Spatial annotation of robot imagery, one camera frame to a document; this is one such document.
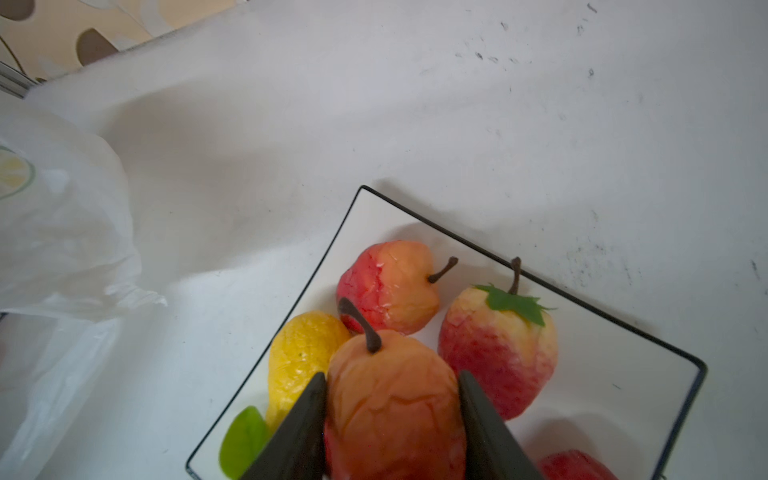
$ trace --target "white tabletop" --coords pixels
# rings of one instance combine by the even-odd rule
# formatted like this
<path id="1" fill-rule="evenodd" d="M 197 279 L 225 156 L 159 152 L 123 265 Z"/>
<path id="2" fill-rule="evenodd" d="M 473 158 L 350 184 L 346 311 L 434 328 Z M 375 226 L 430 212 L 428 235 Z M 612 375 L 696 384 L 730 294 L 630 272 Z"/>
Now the white tabletop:
<path id="1" fill-rule="evenodd" d="M 120 155 L 169 302 L 128 319 L 41 478 L 186 478 L 360 184 L 699 356 L 667 477 L 764 478 L 768 4 L 320 3 L 29 95 Z"/>

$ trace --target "apple stem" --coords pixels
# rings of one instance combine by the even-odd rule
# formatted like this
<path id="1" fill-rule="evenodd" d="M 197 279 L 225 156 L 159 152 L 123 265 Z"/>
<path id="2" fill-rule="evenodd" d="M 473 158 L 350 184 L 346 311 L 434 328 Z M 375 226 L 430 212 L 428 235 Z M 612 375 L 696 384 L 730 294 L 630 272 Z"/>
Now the apple stem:
<path id="1" fill-rule="evenodd" d="M 357 320 L 357 323 L 360 324 L 362 330 L 366 333 L 366 348 L 369 352 L 376 353 L 382 348 L 382 337 L 376 333 L 371 324 L 368 323 L 368 320 L 362 316 L 362 313 L 352 303 L 352 300 L 345 296 L 339 300 L 339 315 L 349 315 Z"/>
<path id="2" fill-rule="evenodd" d="M 448 259 L 448 263 L 445 265 L 445 267 L 442 270 L 440 270 L 439 272 L 433 273 L 432 275 L 428 276 L 427 277 L 427 281 L 430 282 L 430 283 L 434 283 L 434 282 L 440 280 L 440 278 L 443 275 L 445 275 L 445 273 L 448 272 L 448 270 L 450 270 L 451 268 L 456 266 L 457 263 L 458 263 L 458 258 L 456 258 L 456 257 L 449 258 Z"/>
<path id="3" fill-rule="evenodd" d="M 520 286 L 520 267 L 522 266 L 522 261 L 520 260 L 520 257 L 515 257 L 511 261 L 511 267 L 515 271 L 515 279 L 512 281 L 512 286 L 509 288 L 509 293 L 512 295 L 518 294 L 518 287 Z"/>

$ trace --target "white rectangular plate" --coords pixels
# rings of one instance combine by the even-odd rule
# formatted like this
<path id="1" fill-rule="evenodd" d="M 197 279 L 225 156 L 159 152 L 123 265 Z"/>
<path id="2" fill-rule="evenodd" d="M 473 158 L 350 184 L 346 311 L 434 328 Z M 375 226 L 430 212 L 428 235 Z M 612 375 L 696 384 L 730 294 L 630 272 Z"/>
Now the white rectangular plate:
<path id="1" fill-rule="evenodd" d="M 435 265 L 451 256 L 458 265 L 439 283 L 442 309 L 414 337 L 436 349 L 445 311 L 473 283 L 511 283 L 509 259 L 457 237 L 369 187 L 360 187 L 328 251 L 283 324 L 310 310 L 336 315 L 336 284 L 374 243 L 417 240 L 432 249 Z M 662 342 L 524 272 L 520 293 L 541 297 L 558 328 L 558 367 L 533 404 L 507 422 L 536 461 L 579 449 L 621 480 L 657 478 L 697 394 L 707 367 Z M 200 480 L 227 480 L 219 447 L 234 417 L 247 406 L 266 412 L 269 347 L 187 460 Z"/>

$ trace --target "lemon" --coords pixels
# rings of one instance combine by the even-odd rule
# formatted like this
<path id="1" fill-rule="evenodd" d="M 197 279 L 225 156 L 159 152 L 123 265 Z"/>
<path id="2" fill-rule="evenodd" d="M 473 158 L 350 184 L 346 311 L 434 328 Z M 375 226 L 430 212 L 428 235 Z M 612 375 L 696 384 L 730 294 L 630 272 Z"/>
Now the lemon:
<path id="1" fill-rule="evenodd" d="M 0 147 L 0 199 L 24 190 L 35 178 L 35 167 L 14 154 Z"/>
<path id="2" fill-rule="evenodd" d="M 341 320 L 323 312 L 293 317 L 277 333 L 270 350 L 266 424 L 275 432 L 317 372 L 328 373 L 331 356 L 347 340 Z"/>

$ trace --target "lemon slice print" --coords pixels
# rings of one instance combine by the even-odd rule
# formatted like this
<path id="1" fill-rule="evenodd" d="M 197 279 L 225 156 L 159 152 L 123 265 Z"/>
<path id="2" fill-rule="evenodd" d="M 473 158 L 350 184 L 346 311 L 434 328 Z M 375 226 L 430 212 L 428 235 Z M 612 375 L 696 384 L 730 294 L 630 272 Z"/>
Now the lemon slice print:
<path id="1" fill-rule="evenodd" d="M 0 147 L 0 200 L 24 190 L 34 179 L 34 165 Z"/>

